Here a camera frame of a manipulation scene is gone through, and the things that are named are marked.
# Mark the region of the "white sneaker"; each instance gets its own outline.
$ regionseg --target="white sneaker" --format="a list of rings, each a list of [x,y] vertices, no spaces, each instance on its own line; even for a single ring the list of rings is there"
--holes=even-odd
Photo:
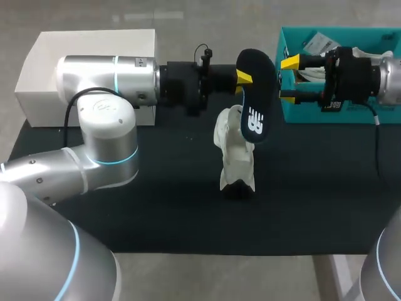
[[[214,144],[223,153],[223,170],[220,176],[220,190],[238,180],[255,191],[253,174],[254,144],[241,135],[242,105],[225,108],[218,116],[214,128]]]

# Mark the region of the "white cardboard box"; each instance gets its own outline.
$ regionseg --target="white cardboard box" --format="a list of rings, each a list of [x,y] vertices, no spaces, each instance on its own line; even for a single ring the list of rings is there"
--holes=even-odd
[[[157,61],[154,29],[49,31],[40,33],[25,59],[15,95],[32,127],[62,127],[66,105],[58,98],[55,68],[66,55],[151,56]],[[138,125],[155,124],[155,107],[135,110]],[[79,126],[73,107],[69,126]]]

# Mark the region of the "black mat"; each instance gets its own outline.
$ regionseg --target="black mat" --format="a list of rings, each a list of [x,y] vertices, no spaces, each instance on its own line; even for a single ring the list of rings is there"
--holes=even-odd
[[[268,140],[256,146],[256,197],[224,199],[217,115],[237,99],[215,95],[200,118],[157,109],[140,127],[131,184],[54,208],[118,252],[235,255],[367,253],[401,202],[401,127],[383,126],[374,166],[373,125],[289,125],[279,100]],[[70,130],[71,146],[81,143]],[[60,148],[59,129],[24,125],[11,158]]]

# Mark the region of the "new balance logo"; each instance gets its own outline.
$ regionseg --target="new balance logo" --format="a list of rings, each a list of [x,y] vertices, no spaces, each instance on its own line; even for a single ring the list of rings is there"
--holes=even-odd
[[[262,134],[263,130],[263,115],[257,113],[253,108],[249,107],[249,117],[248,117],[248,128],[249,130],[257,133],[258,135]]]

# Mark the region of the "gray floor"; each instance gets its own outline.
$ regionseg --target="gray floor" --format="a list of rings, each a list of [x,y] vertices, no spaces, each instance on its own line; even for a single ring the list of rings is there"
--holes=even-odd
[[[400,26],[399,0],[0,0],[0,162],[24,121],[13,90],[40,31],[155,28],[161,62],[208,43],[214,63],[243,48],[274,57],[282,25]],[[119,255],[122,300],[318,300],[310,257]],[[349,257],[358,275],[361,257]]]

